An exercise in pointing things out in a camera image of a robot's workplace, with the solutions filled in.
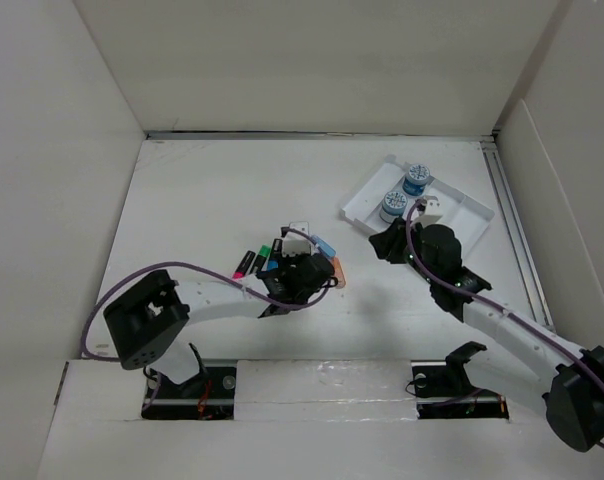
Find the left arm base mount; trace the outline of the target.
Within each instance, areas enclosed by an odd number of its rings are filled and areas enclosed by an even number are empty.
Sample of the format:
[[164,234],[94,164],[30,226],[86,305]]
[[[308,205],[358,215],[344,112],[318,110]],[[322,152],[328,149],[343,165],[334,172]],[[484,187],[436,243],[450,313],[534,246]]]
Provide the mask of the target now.
[[150,367],[143,369],[146,390],[141,407],[145,420],[233,420],[237,385],[236,360],[203,360],[190,344],[200,372],[182,385]]

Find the white plastic organizer tray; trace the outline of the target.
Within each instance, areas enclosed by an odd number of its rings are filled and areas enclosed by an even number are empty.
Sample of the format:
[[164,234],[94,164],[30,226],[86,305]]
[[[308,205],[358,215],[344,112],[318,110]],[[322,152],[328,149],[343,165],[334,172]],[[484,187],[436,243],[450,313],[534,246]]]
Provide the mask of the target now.
[[[339,210],[340,217],[366,235],[386,230],[388,223],[380,216],[383,197],[390,191],[402,189],[408,169],[407,162],[400,164],[394,155],[386,156],[347,195]],[[435,223],[454,231],[462,245],[462,256],[467,257],[489,227],[495,212],[436,177],[426,183],[424,196],[428,201],[426,214]]]

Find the blue putty jar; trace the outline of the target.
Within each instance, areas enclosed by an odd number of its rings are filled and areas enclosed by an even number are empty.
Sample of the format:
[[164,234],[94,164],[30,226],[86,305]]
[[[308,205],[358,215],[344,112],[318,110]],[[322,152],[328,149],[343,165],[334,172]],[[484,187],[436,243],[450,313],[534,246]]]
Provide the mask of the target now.
[[426,165],[410,164],[404,176],[402,189],[409,196],[419,197],[424,193],[430,179],[430,169]]
[[408,197],[403,191],[388,191],[381,201],[379,216],[384,222],[391,224],[396,218],[404,215],[407,204]]

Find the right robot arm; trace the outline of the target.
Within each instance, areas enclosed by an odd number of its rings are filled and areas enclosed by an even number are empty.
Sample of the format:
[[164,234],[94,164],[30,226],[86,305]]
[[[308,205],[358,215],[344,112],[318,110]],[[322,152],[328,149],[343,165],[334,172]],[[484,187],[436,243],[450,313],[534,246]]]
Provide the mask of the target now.
[[526,365],[533,386],[508,386],[570,448],[587,452],[604,441],[604,347],[586,349],[487,297],[491,284],[464,266],[462,246],[445,225],[397,218],[370,236],[378,259],[407,264],[429,284],[432,299],[459,322],[483,332]]

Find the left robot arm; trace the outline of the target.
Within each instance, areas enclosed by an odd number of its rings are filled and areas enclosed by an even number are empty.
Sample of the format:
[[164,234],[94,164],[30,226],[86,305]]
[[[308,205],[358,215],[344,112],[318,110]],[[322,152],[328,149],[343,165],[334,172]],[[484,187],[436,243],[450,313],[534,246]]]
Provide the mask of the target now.
[[204,387],[205,373],[195,346],[179,339],[185,328],[230,318],[287,315],[316,304],[313,297],[337,283],[332,261],[320,253],[285,259],[273,270],[240,280],[167,262],[148,270],[106,306],[103,317],[123,369],[149,367],[190,397]]

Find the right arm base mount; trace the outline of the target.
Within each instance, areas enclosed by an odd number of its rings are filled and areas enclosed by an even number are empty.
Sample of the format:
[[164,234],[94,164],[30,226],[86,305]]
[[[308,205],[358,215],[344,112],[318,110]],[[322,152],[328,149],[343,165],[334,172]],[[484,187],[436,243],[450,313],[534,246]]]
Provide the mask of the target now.
[[419,420],[509,419],[503,396],[472,385],[465,367],[486,346],[467,342],[444,360],[412,361],[405,392],[417,401]]

